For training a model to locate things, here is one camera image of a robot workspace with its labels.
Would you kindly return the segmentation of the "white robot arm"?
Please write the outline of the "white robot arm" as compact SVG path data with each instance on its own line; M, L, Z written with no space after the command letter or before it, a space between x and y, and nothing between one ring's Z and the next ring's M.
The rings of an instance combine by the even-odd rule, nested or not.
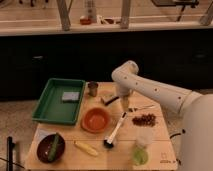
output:
M139 67L126 61L113 70L117 94L136 91L183 117L177 171L213 171L213 94L161 83L138 76Z

